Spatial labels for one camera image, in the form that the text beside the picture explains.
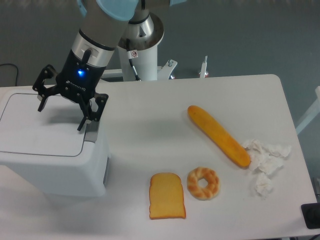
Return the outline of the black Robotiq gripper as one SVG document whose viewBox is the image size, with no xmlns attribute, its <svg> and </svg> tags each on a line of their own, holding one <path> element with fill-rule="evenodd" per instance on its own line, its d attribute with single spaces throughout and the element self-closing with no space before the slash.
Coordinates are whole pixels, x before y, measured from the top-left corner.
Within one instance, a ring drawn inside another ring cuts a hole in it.
<svg viewBox="0 0 320 240">
<path fill-rule="evenodd" d="M 89 58 L 92 56 L 93 50 L 90 48 L 84 51 L 82 58 L 70 51 L 59 74 L 50 64 L 41 70 L 32 86 L 40 100 L 39 112 L 44 109 L 49 97 L 60 94 L 80 106 L 83 118 L 77 127 L 78 131 L 87 121 L 100 121 L 109 96 L 96 92 L 104 68 L 90 65 Z M 55 78 L 56 85 L 46 87 L 45 81 L 52 78 Z"/>
</svg>

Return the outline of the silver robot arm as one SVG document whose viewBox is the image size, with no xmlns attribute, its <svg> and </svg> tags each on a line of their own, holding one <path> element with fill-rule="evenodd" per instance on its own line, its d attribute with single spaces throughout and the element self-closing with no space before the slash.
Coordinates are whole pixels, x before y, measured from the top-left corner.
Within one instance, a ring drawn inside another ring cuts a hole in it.
<svg viewBox="0 0 320 240">
<path fill-rule="evenodd" d="M 61 95 L 79 105 L 80 126 L 98 122 L 108 95 L 97 93 L 96 87 L 115 49 L 124 49 L 133 79 L 142 81 L 144 70 L 137 69 L 140 51 L 156 46 L 164 35 L 162 22 L 150 10 L 177 4 L 176 0 L 78 1 L 84 20 L 61 72 L 47 65 L 33 84 L 40 100 L 38 110 L 44 109 L 50 96 Z"/>
</svg>

